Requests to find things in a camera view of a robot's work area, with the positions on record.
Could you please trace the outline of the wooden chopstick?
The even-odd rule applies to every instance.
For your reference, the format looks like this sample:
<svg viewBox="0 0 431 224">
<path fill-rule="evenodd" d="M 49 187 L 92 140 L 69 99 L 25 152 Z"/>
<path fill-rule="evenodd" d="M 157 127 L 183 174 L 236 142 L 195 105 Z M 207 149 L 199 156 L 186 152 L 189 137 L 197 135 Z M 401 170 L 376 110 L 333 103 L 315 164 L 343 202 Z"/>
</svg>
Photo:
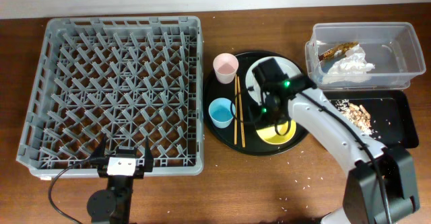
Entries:
<svg viewBox="0 0 431 224">
<path fill-rule="evenodd" d="M 236 76 L 236 82 L 237 82 L 237 90 L 238 90 L 238 105 L 239 105 L 239 120 L 240 120 L 240 134 L 241 134 L 241 141 L 242 141 L 242 148 L 246 147 L 246 141 L 245 141 L 245 133 L 244 133 L 244 119 L 243 119 L 243 110 L 242 110 L 242 96 L 241 96 L 241 88 L 240 88 L 240 78 L 239 76 Z"/>
<path fill-rule="evenodd" d="M 238 86 L 237 86 L 237 75 L 234 76 L 234 107 L 235 107 L 235 113 L 234 113 L 234 145 L 237 145 L 238 140 L 238 121 L 237 121 L 237 93 L 238 93 Z"/>
</svg>

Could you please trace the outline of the yellow bowl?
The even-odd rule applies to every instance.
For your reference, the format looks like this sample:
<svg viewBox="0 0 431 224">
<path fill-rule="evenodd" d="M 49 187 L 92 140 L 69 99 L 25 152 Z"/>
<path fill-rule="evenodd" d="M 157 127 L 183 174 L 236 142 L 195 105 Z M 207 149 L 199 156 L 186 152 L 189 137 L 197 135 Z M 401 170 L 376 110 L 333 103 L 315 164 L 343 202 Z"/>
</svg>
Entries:
<svg viewBox="0 0 431 224">
<path fill-rule="evenodd" d="M 291 120 L 278 125 L 257 129 L 257 134 L 261 140 L 270 145 L 282 145 L 294 138 L 296 134 L 296 122 Z"/>
</svg>

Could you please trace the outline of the food scraps pile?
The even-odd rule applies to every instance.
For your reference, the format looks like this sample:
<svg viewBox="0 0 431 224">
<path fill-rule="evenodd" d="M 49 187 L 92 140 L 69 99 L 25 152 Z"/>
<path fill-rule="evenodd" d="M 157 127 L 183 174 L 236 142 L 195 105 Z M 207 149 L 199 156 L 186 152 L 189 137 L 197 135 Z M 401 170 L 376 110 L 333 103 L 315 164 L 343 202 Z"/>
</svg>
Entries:
<svg viewBox="0 0 431 224">
<path fill-rule="evenodd" d="M 373 134 L 371 115 L 363 105 L 353 104 L 349 100 L 337 100 L 335 107 L 364 134 L 369 136 Z"/>
</svg>

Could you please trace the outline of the gold snack wrapper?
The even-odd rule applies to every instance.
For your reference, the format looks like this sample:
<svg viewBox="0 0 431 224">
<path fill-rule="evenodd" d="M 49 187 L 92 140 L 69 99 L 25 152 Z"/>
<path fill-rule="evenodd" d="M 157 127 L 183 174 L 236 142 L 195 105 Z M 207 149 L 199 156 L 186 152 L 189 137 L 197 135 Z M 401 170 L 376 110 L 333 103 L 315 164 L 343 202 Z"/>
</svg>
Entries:
<svg viewBox="0 0 431 224">
<path fill-rule="evenodd" d="M 346 42 L 343 44 L 338 44 L 337 46 L 325 51 L 318 56 L 320 61 L 325 61 L 329 59 L 334 59 L 340 55 L 345 54 L 351 48 L 359 45 L 359 42 Z"/>
</svg>

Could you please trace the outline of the white paper napkin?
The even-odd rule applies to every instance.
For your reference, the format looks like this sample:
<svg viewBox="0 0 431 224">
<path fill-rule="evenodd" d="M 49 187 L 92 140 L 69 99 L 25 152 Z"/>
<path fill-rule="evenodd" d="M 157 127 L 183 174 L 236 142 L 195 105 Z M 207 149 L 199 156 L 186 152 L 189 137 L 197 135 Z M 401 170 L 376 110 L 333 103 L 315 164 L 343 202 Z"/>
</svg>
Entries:
<svg viewBox="0 0 431 224">
<path fill-rule="evenodd" d="M 361 83 L 370 79 L 367 73 L 375 69 L 375 64 L 366 61 L 366 53 L 360 45 L 349 49 L 345 56 L 328 69 L 322 77 L 322 84 L 349 81 Z"/>
</svg>

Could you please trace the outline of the grey dishwasher rack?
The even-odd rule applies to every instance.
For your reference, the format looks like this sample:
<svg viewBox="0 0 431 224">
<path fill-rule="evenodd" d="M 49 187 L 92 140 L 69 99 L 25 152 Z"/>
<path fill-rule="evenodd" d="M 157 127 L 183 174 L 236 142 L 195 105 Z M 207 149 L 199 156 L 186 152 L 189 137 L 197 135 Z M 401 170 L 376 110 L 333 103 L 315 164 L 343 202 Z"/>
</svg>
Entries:
<svg viewBox="0 0 431 224">
<path fill-rule="evenodd" d="M 203 33 L 195 16 L 48 22 L 16 159 L 47 180 L 94 178 L 101 140 L 136 150 L 154 176 L 203 171 Z"/>
</svg>

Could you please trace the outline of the black rectangular tray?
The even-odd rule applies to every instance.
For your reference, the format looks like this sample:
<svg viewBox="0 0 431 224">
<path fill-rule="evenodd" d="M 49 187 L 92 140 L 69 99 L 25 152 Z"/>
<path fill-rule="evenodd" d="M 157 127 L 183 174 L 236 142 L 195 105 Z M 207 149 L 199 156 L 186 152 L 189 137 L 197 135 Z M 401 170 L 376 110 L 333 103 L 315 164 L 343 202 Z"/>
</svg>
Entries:
<svg viewBox="0 0 431 224">
<path fill-rule="evenodd" d="M 407 97 L 402 91 L 326 91 L 325 96 L 339 110 L 349 104 L 363 106 L 370 114 L 370 136 L 387 147 L 400 145 L 413 149 L 419 145 Z"/>
</svg>

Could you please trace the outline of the round black tray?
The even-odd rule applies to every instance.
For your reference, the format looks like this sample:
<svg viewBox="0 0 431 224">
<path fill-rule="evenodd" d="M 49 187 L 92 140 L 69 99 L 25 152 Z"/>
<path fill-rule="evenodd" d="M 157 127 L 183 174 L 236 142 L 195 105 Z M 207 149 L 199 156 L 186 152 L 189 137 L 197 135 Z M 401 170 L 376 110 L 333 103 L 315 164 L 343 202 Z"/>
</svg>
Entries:
<svg viewBox="0 0 431 224">
<path fill-rule="evenodd" d="M 246 72 L 250 66 L 259 59 L 263 57 L 283 57 L 274 52 L 268 51 L 250 51 L 242 52 L 236 55 L 239 62 L 239 75 L 240 75 L 240 85 L 246 87 L 245 77 Z M 203 86 L 203 105 L 206 109 L 216 98 L 227 98 L 229 100 L 234 98 L 234 84 L 222 84 L 216 79 L 216 74 L 212 71 L 208 78 L 205 80 Z M 208 112 L 205 112 L 205 123 L 208 129 L 213 133 L 213 135 L 220 140 L 222 143 L 228 147 L 248 155 L 275 155 L 283 153 L 297 144 L 299 144 L 303 138 L 308 135 L 308 131 L 296 123 L 296 134 L 294 138 L 287 143 L 282 145 L 270 145 L 261 140 L 257 134 L 256 126 L 253 124 L 244 125 L 245 141 L 246 147 L 242 148 L 240 127 L 238 126 L 238 140 L 237 145 L 234 145 L 234 124 L 230 123 L 227 128 L 217 128 L 211 121 Z"/>
</svg>

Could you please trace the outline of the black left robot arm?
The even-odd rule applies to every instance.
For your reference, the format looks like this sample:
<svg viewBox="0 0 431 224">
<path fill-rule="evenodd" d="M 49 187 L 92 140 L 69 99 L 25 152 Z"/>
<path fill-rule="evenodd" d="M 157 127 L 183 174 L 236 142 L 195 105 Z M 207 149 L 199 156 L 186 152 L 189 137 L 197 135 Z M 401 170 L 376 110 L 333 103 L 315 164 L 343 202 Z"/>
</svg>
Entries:
<svg viewBox="0 0 431 224">
<path fill-rule="evenodd" d="M 87 212 L 92 223 L 128 223 L 133 181 L 142 179 L 146 172 L 152 172 L 154 157 L 148 138 L 144 139 L 145 153 L 143 165 L 137 164 L 137 148 L 121 147 L 107 155 L 107 136 L 103 136 L 90 156 L 92 165 L 97 167 L 98 176 L 107 179 L 107 187 L 98 190 L 88 200 Z"/>
</svg>

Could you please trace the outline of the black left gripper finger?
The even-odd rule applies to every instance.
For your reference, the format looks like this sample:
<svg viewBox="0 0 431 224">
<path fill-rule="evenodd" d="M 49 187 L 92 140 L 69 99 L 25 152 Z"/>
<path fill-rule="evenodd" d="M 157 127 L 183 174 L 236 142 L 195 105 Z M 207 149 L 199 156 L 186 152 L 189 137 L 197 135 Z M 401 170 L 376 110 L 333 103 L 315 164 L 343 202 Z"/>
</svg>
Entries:
<svg viewBox="0 0 431 224">
<path fill-rule="evenodd" d="M 104 165 L 107 162 L 107 157 L 105 156 L 106 142 L 107 136 L 103 134 L 102 140 L 90 156 L 91 165 Z"/>
<path fill-rule="evenodd" d="M 144 172 L 152 172 L 154 168 L 154 157 L 149 144 L 148 137 L 145 138 L 145 153 L 144 153 Z"/>
</svg>

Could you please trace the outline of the wooden chopstick left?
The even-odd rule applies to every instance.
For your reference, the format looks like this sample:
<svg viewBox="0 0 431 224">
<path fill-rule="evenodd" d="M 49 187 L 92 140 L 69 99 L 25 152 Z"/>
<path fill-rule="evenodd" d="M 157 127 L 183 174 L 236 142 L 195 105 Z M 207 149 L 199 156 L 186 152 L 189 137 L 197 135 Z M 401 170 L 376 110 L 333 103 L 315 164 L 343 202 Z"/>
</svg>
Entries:
<svg viewBox="0 0 431 224">
<path fill-rule="evenodd" d="M 234 76 L 234 107 L 235 107 L 235 113 L 234 113 L 234 145 L 237 145 L 238 140 L 238 121 L 237 121 L 237 93 L 238 93 L 238 86 L 237 86 L 237 75 Z"/>
</svg>

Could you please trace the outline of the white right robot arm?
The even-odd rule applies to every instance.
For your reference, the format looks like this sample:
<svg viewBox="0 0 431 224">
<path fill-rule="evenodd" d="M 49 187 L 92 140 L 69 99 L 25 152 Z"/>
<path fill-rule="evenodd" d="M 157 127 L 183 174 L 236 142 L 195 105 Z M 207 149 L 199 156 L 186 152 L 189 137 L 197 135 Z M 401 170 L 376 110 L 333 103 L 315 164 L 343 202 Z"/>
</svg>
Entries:
<svg viewBox="0 0 431 224">
<path fill-rule="evenodd" d="M 307 76 L 253 76 L 260 114 L 293 120 L 312 134 L 347 176 L 342 206 L 321 223 L 394 223 L 420 208 L 413 157 L 364 134 Z"/>
</svg>

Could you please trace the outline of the blue plastic cup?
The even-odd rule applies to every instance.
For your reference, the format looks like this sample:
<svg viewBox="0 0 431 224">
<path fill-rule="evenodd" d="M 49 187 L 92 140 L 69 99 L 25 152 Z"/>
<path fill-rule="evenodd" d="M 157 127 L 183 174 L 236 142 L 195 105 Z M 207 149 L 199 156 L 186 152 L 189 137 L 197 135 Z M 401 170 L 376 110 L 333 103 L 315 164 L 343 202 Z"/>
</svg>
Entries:
<svg viewBox="0 0 431 224">
<path fill-rule="evenodd" d="M 227 128 L 234 119 L 236 108 L 231 100 L 216 98 L 209 105 L 208 113 L 217 128 Z"/>
</svg>

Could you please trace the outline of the pink plastic cup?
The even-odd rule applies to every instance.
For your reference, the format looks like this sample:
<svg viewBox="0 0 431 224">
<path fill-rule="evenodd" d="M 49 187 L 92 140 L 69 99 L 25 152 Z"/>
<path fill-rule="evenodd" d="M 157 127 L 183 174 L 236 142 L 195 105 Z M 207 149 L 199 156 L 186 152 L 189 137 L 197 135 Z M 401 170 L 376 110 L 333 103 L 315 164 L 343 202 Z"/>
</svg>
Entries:
<svg viewBox="0 0 431 224">
<path fill-rule="evenodd" d="M 215 76 L 222 84 L 229 84 L 234 80 L 238 66 L 238 59 L 230 53 L 219 54 L 213 60 Z"/>
</svg>

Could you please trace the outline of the white round plate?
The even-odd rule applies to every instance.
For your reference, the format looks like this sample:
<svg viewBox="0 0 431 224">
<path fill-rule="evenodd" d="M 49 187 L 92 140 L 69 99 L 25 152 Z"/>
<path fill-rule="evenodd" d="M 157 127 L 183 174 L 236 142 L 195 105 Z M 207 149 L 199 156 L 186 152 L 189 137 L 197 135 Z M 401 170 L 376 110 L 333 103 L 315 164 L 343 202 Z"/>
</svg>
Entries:
<svg viewBox="0 0 431 224">
<path fill-rule="evenodd" d="M 260 87 L 257 83 L 255 76 L 253 75 L 253 69 L 260 63 L 263 63 L 269 59 L 274 59 L 280 69 L 282 70 L 283 74 L 287 74 L 289 77 L 295 77 L 297 75 L 302 74 L 300 68 L 291 60 L 285 59 L 282 57 L 263 57 L 262 59 L 257 60 L 254 62 L 250 68 L 246 72 L 245 77 L 245 85 L 246 88 L 252 87 L 253 89 L 248 92 L 249 96 L 258 104 L 261 105 L 261 96 L 260 96 Z"/>
</svg>

